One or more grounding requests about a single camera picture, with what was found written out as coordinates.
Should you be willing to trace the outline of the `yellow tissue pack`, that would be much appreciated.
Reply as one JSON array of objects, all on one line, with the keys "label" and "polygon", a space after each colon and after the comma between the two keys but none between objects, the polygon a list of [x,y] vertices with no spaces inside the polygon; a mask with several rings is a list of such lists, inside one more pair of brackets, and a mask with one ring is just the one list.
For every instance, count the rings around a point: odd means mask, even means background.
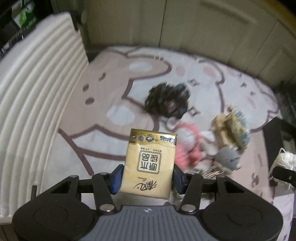
[{"label": "yellow tissue pack", "polygon": [[131,129],[120,191],[168,200],[177,135]]}]

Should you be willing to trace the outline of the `pink knitted toy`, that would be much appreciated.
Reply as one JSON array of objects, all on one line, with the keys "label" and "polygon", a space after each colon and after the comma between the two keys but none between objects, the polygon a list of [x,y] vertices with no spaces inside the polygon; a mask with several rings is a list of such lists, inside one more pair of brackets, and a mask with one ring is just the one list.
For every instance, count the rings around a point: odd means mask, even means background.
[{"label": "pink knitted toy", "polygon": [[200,150],[201,137],[199,130],[191,123],[178,123],[173,132],[177,135],[175,164],[185,171],[196,166],[204,155]]}]

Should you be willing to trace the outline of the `blue gold drawstring pouch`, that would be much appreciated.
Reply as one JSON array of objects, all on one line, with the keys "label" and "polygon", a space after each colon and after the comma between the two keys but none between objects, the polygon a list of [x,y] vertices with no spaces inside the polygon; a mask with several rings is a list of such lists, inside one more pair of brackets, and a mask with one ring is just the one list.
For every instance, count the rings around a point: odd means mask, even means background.
[{"label": "blue gold drawstring pouch", "polygon": [[250,143],[250,129],[243,112],[231,105],[228,113],[218,114],[211,123],[210,130],[214,133],[218,147],[234,150],[245,150]]}]

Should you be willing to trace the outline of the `dark brown yarn scrunchie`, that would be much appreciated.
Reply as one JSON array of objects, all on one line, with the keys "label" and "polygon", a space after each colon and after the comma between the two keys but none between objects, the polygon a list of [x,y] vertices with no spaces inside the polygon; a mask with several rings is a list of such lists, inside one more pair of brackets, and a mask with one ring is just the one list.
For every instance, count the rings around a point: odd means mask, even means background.
[{"label": "dark brown yarn scrunchie", "polygon": [[144,109],[157,116],[181,119],[188,111],[189,97],[190,91],[185,83],[172,85],[163,82],[149,90]]}]

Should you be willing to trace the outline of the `white plastic bag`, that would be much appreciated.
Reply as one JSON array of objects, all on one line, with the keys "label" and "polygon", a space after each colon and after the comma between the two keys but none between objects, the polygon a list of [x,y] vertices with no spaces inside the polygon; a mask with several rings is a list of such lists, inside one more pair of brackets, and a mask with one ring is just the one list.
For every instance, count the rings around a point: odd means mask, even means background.
[{"label": "white plastic bag", "polygon": [[284,148],[280,148],[279,153],[269,170],[269,179],[274,180],[278,184],[278,186],[281,186],[284,189],[289,190],[290,188],[292,188],[292,185],[273,178],[272,171],[276,166],[280,166],[295,171],[295,154],[286,151]]}]

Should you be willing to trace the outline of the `grey plush ball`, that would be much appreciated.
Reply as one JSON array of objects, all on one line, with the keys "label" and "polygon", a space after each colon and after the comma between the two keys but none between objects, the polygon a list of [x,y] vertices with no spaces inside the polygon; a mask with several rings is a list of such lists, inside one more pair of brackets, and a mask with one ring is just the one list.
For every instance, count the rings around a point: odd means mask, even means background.
[{"label": "grey plush ball", "polygon": [[214,158],[214,164],[225,169],[226,172],[232,173],[233,171],[241,168],[240,156],[238,152],[229,147],[222,147]]}]

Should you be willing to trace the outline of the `cartoon bear floor mat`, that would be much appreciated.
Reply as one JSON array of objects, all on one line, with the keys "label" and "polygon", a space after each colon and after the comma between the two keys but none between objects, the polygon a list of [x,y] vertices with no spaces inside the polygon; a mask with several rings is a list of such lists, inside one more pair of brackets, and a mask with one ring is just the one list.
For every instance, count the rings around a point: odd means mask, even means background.
[{"label": "cartoon bear floor mat", "polygon": [[232,106],[242,111],[250,128],[250,145],[231,178],[276,206],[283,215],[279,240],[292,226],[293,191],[269,185],[267,144],[263,127],[281,117],[273,91],[260,80],[202,56],[157,48],[110,47],[92,60],[72,91],[61,117],[43,174],[45,191],[69,175],[88,179],[124,163],[132,128],[170,132],[174,120],[144,109],[149,90],[160,84],[184,83],[190,92],[182,121],[202,135],[206,169],[218,149],[213,130]]}]

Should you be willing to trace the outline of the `white ribbed mattress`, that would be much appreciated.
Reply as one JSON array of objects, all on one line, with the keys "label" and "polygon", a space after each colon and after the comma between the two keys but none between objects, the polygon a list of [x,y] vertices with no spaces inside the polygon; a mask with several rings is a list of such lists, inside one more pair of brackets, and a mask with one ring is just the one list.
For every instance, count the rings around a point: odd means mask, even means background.
[{"label": "white ribbed mattress", "polygon": [[41,188],[62,113],[88,65],[67,12],[46,17],[1,60],[1,224]]}]

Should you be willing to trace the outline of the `cream cabinet fronts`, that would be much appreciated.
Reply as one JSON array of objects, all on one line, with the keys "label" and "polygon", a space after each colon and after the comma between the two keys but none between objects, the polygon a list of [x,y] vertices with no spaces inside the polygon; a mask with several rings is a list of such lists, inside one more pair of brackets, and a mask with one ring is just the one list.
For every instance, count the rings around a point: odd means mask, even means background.
[{"label": "cream cabinet fronts", "polygon": [[295,82],[295,1],[52,1],[88,50],[154,46],[200,54],[277,86]]}]

